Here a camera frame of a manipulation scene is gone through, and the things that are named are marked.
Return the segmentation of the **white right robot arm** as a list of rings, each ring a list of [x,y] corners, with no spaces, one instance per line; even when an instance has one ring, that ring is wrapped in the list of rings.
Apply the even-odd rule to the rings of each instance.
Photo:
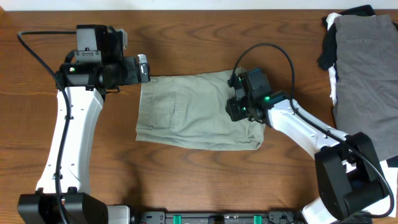
[[[280,131],[315,161],[319,198],[301,211],[305,223],[370,223],[394,213],[396,200],[370,138],[329,127],[284,92],[238,93],[227,100],[233,121]]]

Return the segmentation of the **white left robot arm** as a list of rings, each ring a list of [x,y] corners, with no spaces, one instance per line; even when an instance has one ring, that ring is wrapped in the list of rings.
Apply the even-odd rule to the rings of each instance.
[[[55,73],[60,86],[49,157],[35,192],[22,194],[17,210],[25,223],[137,223],[130,206],[106,205],[90,195],[90,158],[107,91],[149,82],[147,57],[78,51],[75,58]]]

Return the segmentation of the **khaki green shorts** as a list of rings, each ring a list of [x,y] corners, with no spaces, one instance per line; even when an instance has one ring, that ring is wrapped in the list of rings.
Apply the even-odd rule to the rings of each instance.
[[[211,151],[259,149],[265,126],[247,119],[234,122],[226,112],[234,96],[227,84],[231,74],[153,77],[142,84],[136,139]]]

